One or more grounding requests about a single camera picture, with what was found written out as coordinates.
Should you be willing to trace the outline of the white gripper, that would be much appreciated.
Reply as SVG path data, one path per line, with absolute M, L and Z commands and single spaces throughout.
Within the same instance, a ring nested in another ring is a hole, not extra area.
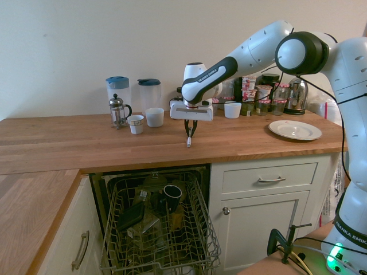
M 184 126 L 187 135 L 194 135 L 198 121 L 212 121 L 213 116 L 213 106 L 211 99 L 200 102 L 200 105 L 197 108 L 188 108 L 184 104 L 184 101 L 172 100 L 170 102 L 170 117 L 176 120 L 184 120 Z M 191 134 L 189 120 L 193 120 Z

